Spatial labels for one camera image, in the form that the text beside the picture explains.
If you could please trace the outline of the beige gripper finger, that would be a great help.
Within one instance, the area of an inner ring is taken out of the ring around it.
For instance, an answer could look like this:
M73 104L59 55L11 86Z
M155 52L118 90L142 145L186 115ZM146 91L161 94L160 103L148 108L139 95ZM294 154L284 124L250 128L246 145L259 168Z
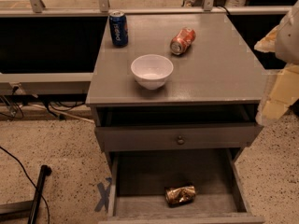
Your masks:
M299 65L288 63L276 76L262 109L266 119L279 119L299 99Z
M254 49L263 53L274 52L276 50L276 40L278 26L274 27L264 38L254 45Z

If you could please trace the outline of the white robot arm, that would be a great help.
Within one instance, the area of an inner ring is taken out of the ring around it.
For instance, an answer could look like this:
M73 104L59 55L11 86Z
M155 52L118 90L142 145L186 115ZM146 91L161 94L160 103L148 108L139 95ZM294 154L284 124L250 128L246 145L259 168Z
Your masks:
M279 25L258 41L255 50L273 52L286 63L285 67L267 79L256 121L267 125L280 119L299 99L299 1L283 17Z

